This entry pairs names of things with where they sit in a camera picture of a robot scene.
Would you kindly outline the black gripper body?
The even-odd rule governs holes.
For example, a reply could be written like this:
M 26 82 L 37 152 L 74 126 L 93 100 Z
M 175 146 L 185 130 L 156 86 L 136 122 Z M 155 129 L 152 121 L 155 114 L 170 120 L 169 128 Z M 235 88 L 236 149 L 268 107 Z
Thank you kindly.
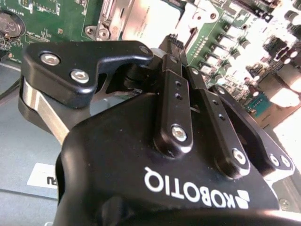
M 224 156 L 242 151 L 237 136 L 219 138 L 192 111 L 193 146 L 180 158 L 153 143 L 157 97 L 143 94 L 75 126 L 57 160 L 56 226 L 298 226 L 246 162 L 247 175 L 226 176 Z

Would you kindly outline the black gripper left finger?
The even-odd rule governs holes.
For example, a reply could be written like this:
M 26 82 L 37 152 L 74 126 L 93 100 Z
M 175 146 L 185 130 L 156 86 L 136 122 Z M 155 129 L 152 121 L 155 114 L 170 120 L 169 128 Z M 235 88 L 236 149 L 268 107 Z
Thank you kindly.
M 149 140 L 167 157 L 193 147 L 187 58 L 174 35 L 150 49 L 139 41 L 50 42 L 29 45 L 21 66 L 22 114 L 63 143 L 80 123 L 102 124 L 91 116 L 93 100 L 141 94 L 108 111 L 117 124 L 137 130 L 150 123 Z

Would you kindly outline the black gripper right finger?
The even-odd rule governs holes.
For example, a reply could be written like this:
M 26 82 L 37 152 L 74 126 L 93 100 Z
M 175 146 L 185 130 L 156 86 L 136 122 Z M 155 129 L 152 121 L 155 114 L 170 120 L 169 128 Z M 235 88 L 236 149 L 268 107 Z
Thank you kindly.
M 264 179 L 284 179 L 294 174 L 288 154 L 221 86 L 207 88 L 200 71 L 185 65 L 192 101 L 205 117 L 214 145 L 214 162 L 226 177 L 239 179 L 255 167 Z

